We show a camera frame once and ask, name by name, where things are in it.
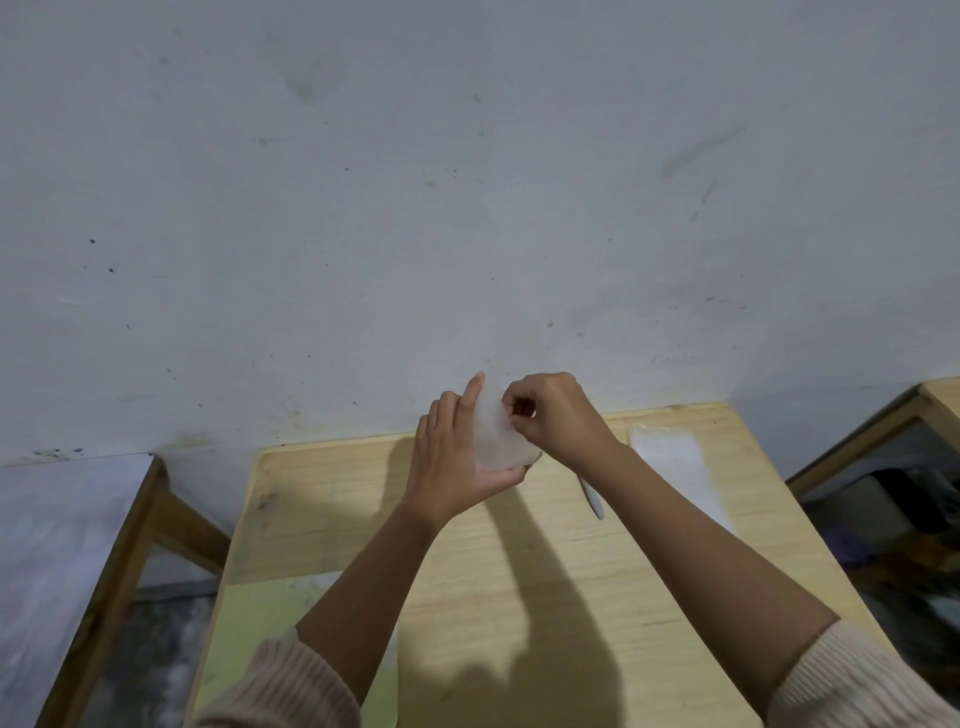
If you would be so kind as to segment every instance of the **forearm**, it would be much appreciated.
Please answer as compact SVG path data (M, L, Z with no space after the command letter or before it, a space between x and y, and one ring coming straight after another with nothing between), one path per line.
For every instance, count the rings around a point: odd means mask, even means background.
M297 624L300 641L337 671L358 703L434 538L433 526L401 503Z
M630 531L756 712L838 617L667 484L625 445L581 473Z

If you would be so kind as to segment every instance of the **knit sweater sleeve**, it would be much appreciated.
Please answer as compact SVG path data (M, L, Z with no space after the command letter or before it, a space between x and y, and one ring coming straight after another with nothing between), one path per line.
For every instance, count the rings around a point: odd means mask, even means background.
M353 693L296 630L264 640L243 677L184 728L360 728Z
M770 728L944 728L957 714L894 652L839 621L774 694Z

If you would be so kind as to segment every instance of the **wooden table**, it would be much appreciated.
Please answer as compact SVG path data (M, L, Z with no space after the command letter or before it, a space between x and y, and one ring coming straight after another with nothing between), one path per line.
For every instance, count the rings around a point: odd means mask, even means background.
M904 392L786 482L797 497L871 450L923 421L960 452L960 376L931 379Z
M154 543L216 574L230 544L158 457L0 469L0 722L80 720Z
M624 442L633 426L692 432L738 534L883 640L729 406L608 422ZM399 499L411 442L399 435L264 450L226 590L343 569ZM616 515L608 509L598 521L574 475L546 457L519 488L441 534L407 599L399 639L407 726L759 725Z

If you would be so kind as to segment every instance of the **floor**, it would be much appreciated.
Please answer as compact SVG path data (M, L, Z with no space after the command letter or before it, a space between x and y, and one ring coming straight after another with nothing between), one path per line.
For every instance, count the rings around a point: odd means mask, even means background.
M180 728L213 596L133 604L81 728Z

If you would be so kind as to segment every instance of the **hand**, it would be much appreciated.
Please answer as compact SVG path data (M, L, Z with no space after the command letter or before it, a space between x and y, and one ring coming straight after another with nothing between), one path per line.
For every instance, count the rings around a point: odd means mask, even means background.
M444 392L417 426L410 476L402 502L439 532L450 519L523 480L527 467L487 472L473 458L473 407L484 374L471 379L462 396Z
M503 395L514 429L575 473L619 441L572 374L529 375Z

